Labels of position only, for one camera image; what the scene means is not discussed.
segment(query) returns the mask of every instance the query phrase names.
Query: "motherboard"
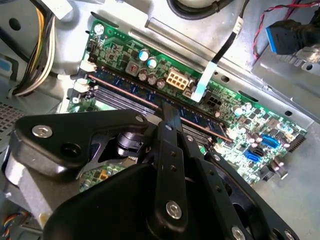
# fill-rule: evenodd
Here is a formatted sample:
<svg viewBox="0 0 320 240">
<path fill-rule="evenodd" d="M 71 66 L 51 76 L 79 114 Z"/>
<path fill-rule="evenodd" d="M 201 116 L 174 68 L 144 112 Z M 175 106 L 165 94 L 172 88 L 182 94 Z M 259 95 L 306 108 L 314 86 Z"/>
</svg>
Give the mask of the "motherboard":
<svg viewBox="0 0 320 240">
<path fill-rule="evenodd" d="M 215 149 L 251 185 L 274 174 L 284 178 L 282 158 L 305 140 L 305 129 L 219 84 L 218 73 L 202 100 L 193 101 L 201 73 L 101 20 L 93 23 L 83 61 L 97 71 L 76 83 L 69 112 L 130 108 L 151 115 L 169 103 L 201 151 Z"/>
</svg>

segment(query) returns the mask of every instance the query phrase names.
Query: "mounting hole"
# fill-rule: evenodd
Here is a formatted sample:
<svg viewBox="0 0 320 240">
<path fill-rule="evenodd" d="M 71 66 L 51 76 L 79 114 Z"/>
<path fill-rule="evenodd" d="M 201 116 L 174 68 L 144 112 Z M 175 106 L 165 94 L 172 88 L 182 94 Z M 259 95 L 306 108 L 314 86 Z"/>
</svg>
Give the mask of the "mounting hole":
<svg viewBox="0 0 320 240">
<path fill-rule="evenodd" d="M 21 29 L 21 24 L 16 18 L 10 18 L 9 25 L 15 31 L 19 31 Z"/>
<path fill-rule="evenodd" d="M 308 66 L 306 66 L 305 69 L 306 69 L 307 71 L 310 71 L 312 68 L 313 68 L 313 65 L 312 65 L 312 64 L 309 64 Z"/>
<path fill-rule="evenodd" d="M 177 171 L 177 168 L 176 168 L 176 166 L 171 165 L 171 166 L 170 166 L 170 170 L 171 170 L 172 172 L 176 172 L 176 171 Z"/>
<path fill-rule="evenodd" d="M 278 240 L 285 240 L 284 236 L 281 235 L 278 229 L 274 228 L 272 232 L 277 237 Z"/>
<path fill-rule="evenodd" d="M 216 189 L 216 191 L 217 191 L 218 193 L 221 193 L 221 192 L 222 192 L 222 190 L 221 190 L 221 188 L 220 188 L 219 186 L 215 186 L 215 189 Z"/>
<path fill-rule="evenodd" d="M 287 117 L 291 117 L 293 113 L 292 113 L 291 111 L 286 111 L 284 114 L 285 114 Z"/>
<path fill-rule="evenodd" d="M 221 77 L 221 81 L 227 84 L 230 81 L 230 78 L 228 78 L 227 76 L 223 75 Z"/>
<path fill-rule="evenodd" d="M 74 143 L 64 143 L 60 148 L 61 153 L 68 158 L 76 158 L 81 153 L 81 148 Z"/>
</svg>

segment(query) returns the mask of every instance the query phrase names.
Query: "green circuit board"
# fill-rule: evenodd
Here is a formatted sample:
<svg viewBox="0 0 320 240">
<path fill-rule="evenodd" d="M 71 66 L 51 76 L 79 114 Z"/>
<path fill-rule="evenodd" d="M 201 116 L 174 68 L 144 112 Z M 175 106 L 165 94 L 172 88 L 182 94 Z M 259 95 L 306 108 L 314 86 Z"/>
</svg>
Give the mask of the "green circuit board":
<svg viewBox="0 0 320 240">
<path fill-rule="evenodd" d="M 95 27 L 99 25 L 103 27 L 102 33 L 97 34 Z M 156 67 L 150 68 L 146 61 L 139 60 L 139 53 L 145 50 L 149 53 L 149 58 L 156 61 Z M 121 73 L 129 74 L 136 81 L 139 79 L 136 71 L 141 70 L 150 77 L 155 77 L 157 81 L 166 79 L 171 69 L 184 75 L 188 80 L 195 83 L 201 77 L 201 73 L 181 64 L 180 62 L 158 52 L 157 50 L 135 40 L 134 38 L 120 32 L 114 27 L 96 20 L 93 23 L 89 34 L 89 40 L 84 53 L 84 60 L 94 62 L 99 66 L 106 66 L 115 69 Z M 128 71 L 128 65 L 134 64 L 137 69 L 134 69 L 134 74 Z M 104 80 L 106 73 L 98 71 L 95 73 L 97 78 Z M 122 88 L 126 91 L 131 91 L 131 94 L 138 94 L 135 91 L 139 88 L 135 82 L 127 81 L 119 83 L 115 81 L 114 85 L 117 88 Z M 175 99 L 179 99 L 186 106 L 193 106 L 209 116 L 218 118 L 228 124 L 226 133 L 232 139 L 232 142 L 218 138 L 218 143 L 214 148 L 221 153 L 237 172 L 249 183 L 256 183 L 259 177 L 259 171 L 264 166 L 269 164 L 275 156 L 284 157 L 288 150 L 282 144 L 277 147 L 259 143 L 258 148 L 262 149 L 264 155 L 259 161 L 255 162 L 247 159 L 244 152 L 251 146 L 248 142 L 248 135 L 257 133 L 258 135 L 268 135 L 274 139 L 278 136 L 285 138 L 287 142 L 292 143 L 299 135 L 305 136 L 307 131 L 297 124 L 290 121 L 288 118 L 283 118 L 271 112 L 269 109 L 261 106 L 256 100 L 243 94 L 234 92 L 225 86 L 219 84 L 215 75 L 212 77 L 208 85 L 208 92 L 215 100 L 218 100 L 218 108 L 214 108 L 212 104 L 208 104 L 208 98 L 204 97 L 200 103 L 194 102 L 188 97 L 185 90 L 178 89 L 170 84 L 166 84 L 163 88 L 158 88 L 156 85 L 150 86 L 154 88 L 154 92 L 163 92 Z M 151 99 L 150 95 L 145 95 L 145 99 L 158 104 Z M 90 112 L 90 111 L 105 111 L 113 109 L 104 102 L 91 99 L 80 99 L 79 103 L 70 103 L 69 112 Z M 246 129 L 246 133 L 241 131 L 241 128 Z"/>
</svg>

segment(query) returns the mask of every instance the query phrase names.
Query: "silver screw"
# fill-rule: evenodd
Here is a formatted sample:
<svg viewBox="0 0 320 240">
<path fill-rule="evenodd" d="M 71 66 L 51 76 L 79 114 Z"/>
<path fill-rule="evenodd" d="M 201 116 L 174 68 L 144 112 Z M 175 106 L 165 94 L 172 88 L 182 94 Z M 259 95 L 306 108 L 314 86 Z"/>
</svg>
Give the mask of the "silver screw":
<svg viewBox="0 0 320 240">
<path fill-rule="evenodd" d="M 144 119 L 140 116 L 136 116 L 135 119 L 137 119 L 139 122 L 143 123 Z"/>
<path fill-rule="evenodd" d="M 175 201 L 169 201 L 165 205 L 166 212 L 169 214 L 170 217 L 173 219 L 180 219 L 182 217 L 182 210 L 179 205 Z"/>
<path fill-rule="evenodd" d="M 220 161 L 220 160 L 221 160 L 218 155 L 215 155 L 215 154 L 214 154 L 213 157 L 214 157 L 214 159 L 215 159 L 216 161 Z"/>
<path fill-rule="evenodd" d="M 237 226 L 233 226 L 231 232 L 236 240 L 246 240 L 244 233 Z"/>
<path fill-rule="evenodd" d="M 32 133 L 38 138 L 47 139 L 53 134 L 52 129 L 49 126 L 37 125 L 32 128 Z"/>
<path fill-rule="evenodd" d="M 190 135 L 187 135 L 186 138 L 190 141 L 190 142 L 193 142 L 194 141 L 194 138 Z"/>
<path fill-rule="evenodd" d="M 77 97 L 73 97 L 73 98 L 72 98 L 72 103 L 73 103 L 73 104 L 78 104 L 78 103 L 80 103 L 80 99 L 77 98 Z"/>
<path fill-rule="evenodd" d="M 102 35 L 102 34 L 104 34 L 105 27 L 101 24 L 97 24 L 94 26 L 93 30 L 94 30 L 95 34 Z"/>
<path fill-rule="evenodd" d="M 289 231 L 285 230 L 284 233 L 289 240 L 295 240 L 294 236 L 292 236 L 292 234 Z"/>
<path fill-rule="evenodd" d="M 166 127 L 166 129 L 168 129 L 168 130 L 172 130 L 172 127 L 170 127 L 169 125 L 165 125 L 165 127 Z"/>
</svg>

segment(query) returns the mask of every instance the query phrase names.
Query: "black cable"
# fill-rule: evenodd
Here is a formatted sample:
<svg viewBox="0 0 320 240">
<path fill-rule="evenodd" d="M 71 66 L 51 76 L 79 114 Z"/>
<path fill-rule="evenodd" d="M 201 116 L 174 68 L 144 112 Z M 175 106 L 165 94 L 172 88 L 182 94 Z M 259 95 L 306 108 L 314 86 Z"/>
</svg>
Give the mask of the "black cable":
<svg viewBox="0 0 320 240">
<path fill-rule="evenodd" d="M 186 20 L 205 19 L 213 14 L 220 12 L 234 0 L 214 1 L 211 5 L 205 7 L 190 7 L 182 4 L 179 0 L 166 0 L 171 11 L 178 17 Z"/>
<path fill-rule="evenodd" d="M 250 0 L 245 0 L 242 10 L 239 14 L 240 18 L 243 18 L 244 14 L 245 14 L 245 10 L 246 7 L 248 5 Z M 231 45 L 234 43 L 235 39 L 237 37 L 237 33 L 235 33 L 234 31 L 231 33 L 231 35 L 229 36 L 229 38 L 227 39 L 227 41 L 224 43 L 224 45 L 222 46 L 222 48 L 218 51 L 218 53 L 214 56 L 214 58 L 211 60 L 211 62 L 213 62 L 214 64 L 218 64 L 218 62 L 221 60 L 221 58 L 226 54 L 226 52 L 228 51 L 228 49 L 231 47 Z"/>
</svg>

